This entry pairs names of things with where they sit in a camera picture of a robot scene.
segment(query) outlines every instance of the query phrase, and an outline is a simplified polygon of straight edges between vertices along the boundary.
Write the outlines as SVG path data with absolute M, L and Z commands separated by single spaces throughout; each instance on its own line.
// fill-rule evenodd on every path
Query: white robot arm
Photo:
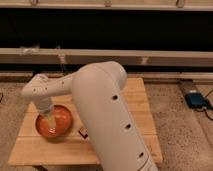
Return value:
M 39 113 L 51 113 L 51 96 L 72 93 L 104 171 L 157 171 L 138 128 L 121 95 L 126 72 L 116 62 L 89 64 L 76 73 L 49 82 L 36 75 L 22 96 Z

